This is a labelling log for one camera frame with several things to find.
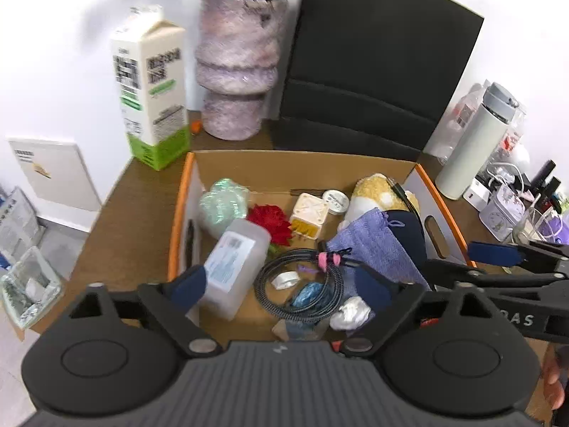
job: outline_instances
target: plush toy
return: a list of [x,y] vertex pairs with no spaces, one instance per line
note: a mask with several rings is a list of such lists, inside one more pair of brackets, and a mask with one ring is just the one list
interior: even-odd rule
[[[415,195],[410,191],[405,191],[405,195],[419,214],[419,201]],[[362,178],[357,182],[356,188],[352,193],[348,212],[346,212],[344,220],[338,226],[338,231],[344,229],[352,221],[361,217],[365,212],[375,207],[379,208],[381,211],[409,211],[405,202],[397,197],[397,195],[392,191],[385,175],[374,174],[367,178]]]

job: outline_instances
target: gray bottle lid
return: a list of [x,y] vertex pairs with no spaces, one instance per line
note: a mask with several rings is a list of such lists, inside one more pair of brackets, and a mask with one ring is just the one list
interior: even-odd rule
[[486,108],[503,118],[507,123],[514,118],[516,108],[520,105],[512,93],[496,82],[488,87],[482,102]]

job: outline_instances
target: human hand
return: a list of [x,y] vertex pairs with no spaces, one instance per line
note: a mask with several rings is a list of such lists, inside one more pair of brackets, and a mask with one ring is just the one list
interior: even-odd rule
[[565,388],[560,382],[562,371],[557,362],[555,351],[547,351],[542,368],[543,396],[551,409],[558,409],[565,401]]

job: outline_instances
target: metal screw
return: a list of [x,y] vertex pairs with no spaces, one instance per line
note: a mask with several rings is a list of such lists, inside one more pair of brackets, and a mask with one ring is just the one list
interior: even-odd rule
[[373,348],[372,343],[365,337],[354,337],[345,342],[346,349],[354,353],[362,353]]
[[211,353],[217,348],[217,342],[212,339],[194,339],[188,347],[194,353]]

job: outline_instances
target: pink marbled vase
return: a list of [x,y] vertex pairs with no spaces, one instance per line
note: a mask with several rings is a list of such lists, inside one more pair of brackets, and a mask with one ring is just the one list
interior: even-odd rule
[[264,93],[277,81],[284,0],[203,0],[196,79],[207,88],[207,133],[242,140],[261,128]]

